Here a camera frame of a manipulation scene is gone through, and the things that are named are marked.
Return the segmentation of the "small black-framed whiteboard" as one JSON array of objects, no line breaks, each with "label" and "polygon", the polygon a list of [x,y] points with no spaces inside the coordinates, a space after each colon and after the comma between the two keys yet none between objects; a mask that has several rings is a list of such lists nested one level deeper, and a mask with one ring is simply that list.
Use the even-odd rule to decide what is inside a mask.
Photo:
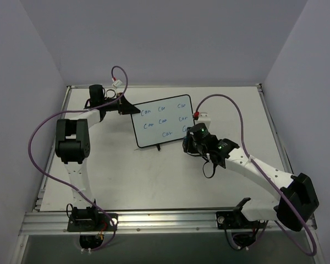
[{"label": "small black-framed whiteboard", "polygon": [[188,94],[162,98],[135,105],[140,110],[131,115],[139,148],[181,140],[187,128],[194,126],[193,107]]}]

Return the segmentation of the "blue whiteboard eraser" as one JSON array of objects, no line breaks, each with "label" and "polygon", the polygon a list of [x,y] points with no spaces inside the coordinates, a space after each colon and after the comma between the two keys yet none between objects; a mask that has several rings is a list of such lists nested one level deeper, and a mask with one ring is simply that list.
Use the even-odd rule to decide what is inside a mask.
[{"label": "blue whiteboard eraser", "polygon": [[188,148],[188,142],[189,142],[189,137],[185,136],[183,138],[183,149],[184,149],[185,152],[186,152],[186,149]]}]

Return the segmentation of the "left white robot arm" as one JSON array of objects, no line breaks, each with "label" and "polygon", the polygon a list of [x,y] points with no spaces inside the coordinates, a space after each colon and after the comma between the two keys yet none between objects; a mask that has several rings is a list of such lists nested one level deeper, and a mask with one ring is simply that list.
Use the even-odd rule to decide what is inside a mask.
[{"label": "left white robot arm", "polygon": [[105,88],[99,84],[89,86],[89,95],[84,113],[73,119],[57,120],[55,153],[64,164],[72,185],[70,217],[80,220],[86,230],[95,230],[100,217],[87,174],[87,158],[91,151],[89,129],[102,122],[107,112],[117,111],[120,115],[127,115],[141,111],[121,93],[107,97]]}]

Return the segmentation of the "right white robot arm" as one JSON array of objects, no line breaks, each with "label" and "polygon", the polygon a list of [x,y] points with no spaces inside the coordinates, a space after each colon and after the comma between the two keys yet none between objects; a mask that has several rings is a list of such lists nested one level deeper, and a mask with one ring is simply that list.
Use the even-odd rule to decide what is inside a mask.
[{"label": "right white robot arm", "polygon": [[249,200],[236,210],[233,220],[240,227],[253,221],[280,221],[288,229],[299,232],[319,206],[309,176],[284,172],[248,155],[237,143],[210,134],[204,123],[187,128],[183,149],[186,153],[198,154],[214,167],[244,176],[274,197],[271,206]]}]

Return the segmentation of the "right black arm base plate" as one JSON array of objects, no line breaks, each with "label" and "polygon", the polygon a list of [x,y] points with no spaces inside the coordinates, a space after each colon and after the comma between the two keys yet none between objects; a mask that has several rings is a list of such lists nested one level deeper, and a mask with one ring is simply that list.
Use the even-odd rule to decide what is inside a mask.
[{"label": "right black arm base plate", "polygon": [[249,222],[244,215],[234,211],[218,211],[216,212],[217,228],[226,229],[251,229],[252,223]]}]

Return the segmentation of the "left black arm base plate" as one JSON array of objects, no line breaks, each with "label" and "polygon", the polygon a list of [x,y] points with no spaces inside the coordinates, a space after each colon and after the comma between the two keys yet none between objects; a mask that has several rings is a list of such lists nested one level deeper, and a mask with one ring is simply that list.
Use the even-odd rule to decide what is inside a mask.
[{"label": "left black arm base plate", "polygon": [[112,232],[116,229],[112,221],[101,212],[87,212],[86,210],[77,210],[71,213],[67,226],[68,232]]}]

